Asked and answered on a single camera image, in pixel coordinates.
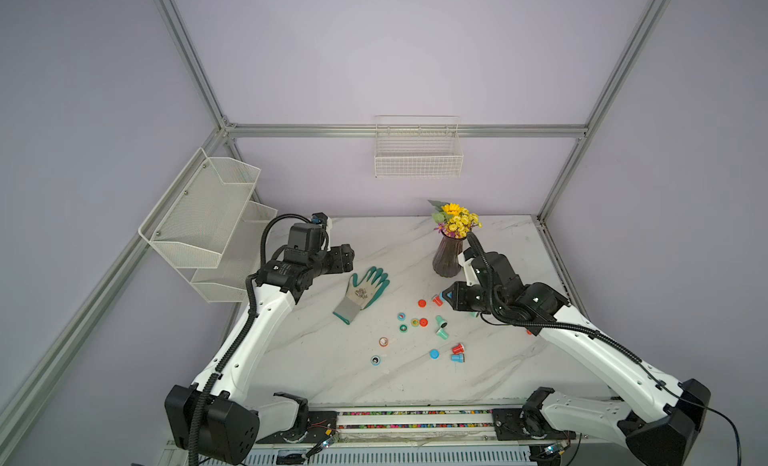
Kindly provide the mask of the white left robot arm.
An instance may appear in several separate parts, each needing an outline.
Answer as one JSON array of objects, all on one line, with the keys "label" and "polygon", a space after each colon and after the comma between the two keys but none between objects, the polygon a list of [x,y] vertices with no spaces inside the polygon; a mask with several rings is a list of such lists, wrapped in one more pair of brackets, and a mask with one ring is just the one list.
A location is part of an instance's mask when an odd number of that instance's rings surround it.
[{"label": "white left robot arm", "polygon": [[301,296],[323,275],[348,273],[354,251],[332,246],[323,213],[293,214],[286,244],[266,252],[260,239],[259,268],[245,279],[247,309],[206,368],[188,386],[174,386],[164,403],[175,445],[187,462],[205,459],[240,465],[254,444],[277,433],[302,436],[306,399],[278,392],[258,406],[247,403],[257,366],[281,323]]}]

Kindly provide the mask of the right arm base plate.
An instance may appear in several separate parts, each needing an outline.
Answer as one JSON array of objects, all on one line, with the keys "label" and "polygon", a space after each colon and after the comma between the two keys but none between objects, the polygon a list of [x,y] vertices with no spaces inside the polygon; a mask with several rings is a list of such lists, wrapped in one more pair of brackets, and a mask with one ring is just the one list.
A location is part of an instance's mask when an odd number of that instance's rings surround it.
[{"label": "right arm base plate", "polygon": [[498,441],[576,440],[577,433],[553,429],[540,414],[528,418],[521,407],[494,408],[492,425]]}]

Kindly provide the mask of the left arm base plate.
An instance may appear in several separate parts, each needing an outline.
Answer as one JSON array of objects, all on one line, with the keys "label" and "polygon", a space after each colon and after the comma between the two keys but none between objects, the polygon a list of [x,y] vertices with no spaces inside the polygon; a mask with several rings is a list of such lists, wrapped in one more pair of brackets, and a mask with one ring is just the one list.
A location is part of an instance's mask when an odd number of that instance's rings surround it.
[{"label": "left arm base plate", "polygon": [[310,410],[308,417],[299,422],[298,431],[283,431],[266,436],[257,444],[315,444],[325,440],[337,430],[337,411]]}]

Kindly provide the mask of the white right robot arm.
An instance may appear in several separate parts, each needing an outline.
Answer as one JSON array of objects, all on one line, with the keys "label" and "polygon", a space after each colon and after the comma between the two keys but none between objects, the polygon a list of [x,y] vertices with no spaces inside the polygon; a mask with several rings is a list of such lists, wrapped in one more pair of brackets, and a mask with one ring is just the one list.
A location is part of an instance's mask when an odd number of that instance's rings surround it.
[{"label": "white right robot arm", "polygon": [[625,447],[644,465],[682,465],[699,436],[711,399],[695,379],[680,381],[595,327],[557,290],[526,284],[508,259],[487,252],[474,234],[458,257],[465,278],[441,294],[453,310],[496,327],[518,327],[570,355],[602,380],[615,400],[571,397],[540,387],[520,410],[524,433],[573,432]]}]

